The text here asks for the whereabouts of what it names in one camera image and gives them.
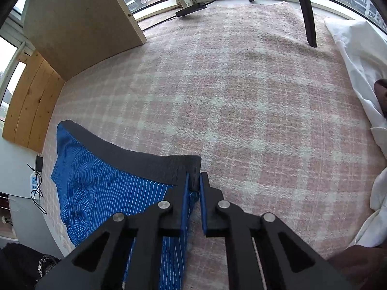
white sheet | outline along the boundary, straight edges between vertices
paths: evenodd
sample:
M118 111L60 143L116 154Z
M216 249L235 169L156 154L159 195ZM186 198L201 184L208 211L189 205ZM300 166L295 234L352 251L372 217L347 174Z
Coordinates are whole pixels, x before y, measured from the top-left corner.
M326 18L325 24L371 122L373 138L387 158L387 120L373 89L377 80L387 78L387 43L367 21ZM387 168L375 179L370 207L375 213L365 221L351 245L373 247L387 238Z

white power socket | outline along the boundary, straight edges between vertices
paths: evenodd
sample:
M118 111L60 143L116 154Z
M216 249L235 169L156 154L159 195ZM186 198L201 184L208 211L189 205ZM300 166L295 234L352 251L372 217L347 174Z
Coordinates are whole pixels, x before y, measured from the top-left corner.
M34 191L32 193L33 199L35 199L36 201L40 200L40 195L39 195L38 191L35 191L35 190L37 190L37 177L36 177L35 173L31 173L30 185L31 185L31 192Z

white wall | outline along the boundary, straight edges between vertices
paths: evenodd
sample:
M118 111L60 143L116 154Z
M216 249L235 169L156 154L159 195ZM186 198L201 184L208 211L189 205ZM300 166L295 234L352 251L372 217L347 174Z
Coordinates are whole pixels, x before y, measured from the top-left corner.
M8 142L0 130L0 192L30 198L30 175L36 152Z

pink plaid fabric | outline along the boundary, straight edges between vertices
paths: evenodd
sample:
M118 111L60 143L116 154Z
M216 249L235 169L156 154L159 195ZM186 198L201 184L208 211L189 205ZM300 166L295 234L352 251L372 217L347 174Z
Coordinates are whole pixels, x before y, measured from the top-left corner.
M287 3L211 5L148 30L145 45L68 81L43 151L45 208L63 245L72 248L50 174L56 126L71 119L126 149L201 155L225 199L275 213L324 257L345 248L371 213L386 161L331 35L315 20L316 49ZM192 223L183 288L227 289L223 240L204 238L198 206Z

